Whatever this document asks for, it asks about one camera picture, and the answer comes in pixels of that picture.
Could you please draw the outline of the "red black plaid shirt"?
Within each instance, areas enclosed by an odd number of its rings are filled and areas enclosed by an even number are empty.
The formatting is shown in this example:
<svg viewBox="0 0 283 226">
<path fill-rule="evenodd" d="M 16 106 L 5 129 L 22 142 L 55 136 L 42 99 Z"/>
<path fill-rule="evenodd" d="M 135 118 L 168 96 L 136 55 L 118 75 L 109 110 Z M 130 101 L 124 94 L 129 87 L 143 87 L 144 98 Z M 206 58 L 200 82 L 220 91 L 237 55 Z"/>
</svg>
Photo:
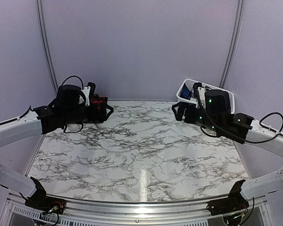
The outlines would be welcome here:
<svg viewBox="0 0 283 226">
<path fill-rule="evenodd" d="M 94 94 L 90 99 L 94 110 L 106 110 L 107 102 L 108 97 L 100 97 L 98 94 Z"/>
</svg>

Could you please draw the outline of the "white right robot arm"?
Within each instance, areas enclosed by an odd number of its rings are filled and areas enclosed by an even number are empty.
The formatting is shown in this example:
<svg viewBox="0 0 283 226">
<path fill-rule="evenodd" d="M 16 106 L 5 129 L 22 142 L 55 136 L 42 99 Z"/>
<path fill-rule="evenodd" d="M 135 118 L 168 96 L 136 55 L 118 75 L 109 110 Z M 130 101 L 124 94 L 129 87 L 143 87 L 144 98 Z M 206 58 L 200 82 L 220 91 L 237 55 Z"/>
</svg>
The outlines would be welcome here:
<svg viewBox="0 0 283 226">
<path fill-rule="evenodd" d="M 225 137 L 240 145 L 249 145 L 254 150 L 266 151 L 283 159 L 282 129 L 274 129 L 252 116 L 204 108 L 194 104 L 179 102 L 172 106 L 176 120 L 198 124 L 201 129 L 209 129 L 215 137 Z M 247 200 L 283 190 L 283 166 L 253 179 L 242 180 L 232 188 L 230 196 L 225 199 L 224 207 L 236 210 Z"/>
</svg>

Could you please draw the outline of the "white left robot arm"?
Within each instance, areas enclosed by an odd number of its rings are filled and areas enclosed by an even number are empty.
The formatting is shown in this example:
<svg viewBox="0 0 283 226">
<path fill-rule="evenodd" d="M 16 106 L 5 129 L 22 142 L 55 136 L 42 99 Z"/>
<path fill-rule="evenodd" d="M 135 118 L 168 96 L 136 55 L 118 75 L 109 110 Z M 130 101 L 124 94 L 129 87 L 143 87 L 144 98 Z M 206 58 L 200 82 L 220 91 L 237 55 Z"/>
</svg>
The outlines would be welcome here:
<svg viewBox="0 0 283 226">
<path fill-rule="evenodd" d="M 113 113 L 113 107 L 101 103 L 93 106 L 79 105 L 61 110 L 50 106 L 28 109 L 23 115 L 0 122 L 0 148 L 27 137 L 45 135 L 69 124 L 102 123 Z M 50 206 L 50 199 L 40 182 L 0 164 L 0 186 L 21 193 L 39 209 Z"/>
</svg>

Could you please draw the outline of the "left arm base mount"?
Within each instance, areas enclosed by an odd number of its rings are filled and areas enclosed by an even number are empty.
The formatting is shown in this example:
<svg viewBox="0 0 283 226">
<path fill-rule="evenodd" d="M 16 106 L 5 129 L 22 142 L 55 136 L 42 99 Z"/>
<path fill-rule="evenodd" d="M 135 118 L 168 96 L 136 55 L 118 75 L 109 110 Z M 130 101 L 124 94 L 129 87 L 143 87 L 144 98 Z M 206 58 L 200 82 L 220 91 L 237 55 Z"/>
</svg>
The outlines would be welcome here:
<svg viewBox="0 0 283 226">
<path fill-rule="evenodd" d="M 36 210 L 40 210 L 38 221 L 35 223 L 41 226 L 56 226 L 60 222 L 60 216 L 63 214 L 66 201 L 64 199 L 45 196 L 40 200 L 34 200 L 32 197 L 24 197 L 25 205 Z"/>
</svg>

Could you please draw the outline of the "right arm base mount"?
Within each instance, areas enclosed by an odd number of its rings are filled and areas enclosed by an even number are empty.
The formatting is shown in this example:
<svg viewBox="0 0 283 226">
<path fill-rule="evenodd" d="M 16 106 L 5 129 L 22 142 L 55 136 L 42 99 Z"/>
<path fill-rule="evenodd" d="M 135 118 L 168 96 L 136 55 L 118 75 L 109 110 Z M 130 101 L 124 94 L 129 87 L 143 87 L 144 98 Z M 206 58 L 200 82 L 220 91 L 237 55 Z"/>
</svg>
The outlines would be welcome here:
<svg viewBox="0 0 283 226">
<path fill-rule="evenodd" d="M 226 226 L 239 226 L 248 213 L 249 203 L 246 200 L 239 201 L 236 198 L 223 198 L 211 200 L 206 209 L 212 216 L 222 215 Z"/>
</svg>

